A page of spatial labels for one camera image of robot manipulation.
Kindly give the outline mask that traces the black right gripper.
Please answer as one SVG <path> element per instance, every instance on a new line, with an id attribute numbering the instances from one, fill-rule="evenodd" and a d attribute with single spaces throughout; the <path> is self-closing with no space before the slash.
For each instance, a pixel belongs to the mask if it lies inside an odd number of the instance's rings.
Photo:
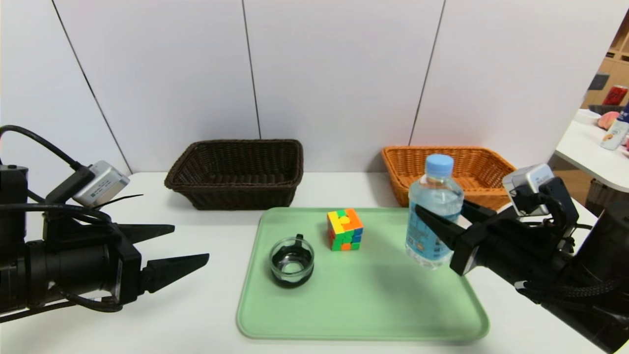
<path id="1" fill-rule="evenodd" d="M 460 214 L 472 223 L 467 229 L 423 206 L 415 206 L 415 213 L 453 251 L 450 268 L 459 275 L 485 267 L 514 287 L 565 278 L 568 254 L 561 239 L 552 227 L 521 220 L 513 206 L 496 212 L 464 199 Z"/>

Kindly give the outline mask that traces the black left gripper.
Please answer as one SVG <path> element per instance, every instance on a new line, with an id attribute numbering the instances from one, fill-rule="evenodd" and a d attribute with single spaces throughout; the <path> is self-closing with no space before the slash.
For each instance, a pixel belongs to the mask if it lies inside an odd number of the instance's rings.
<path id="1" fill-rule="evenodd" d="M 155 293 L 205 266 L 209 254 L 151 260 L 141 270 L 134 244 L 175 231 L 169 224 L 116 224 L 117 228 L 46 228 L 26 246 L 26 306 L 52 302 L 121 307 Z"/>

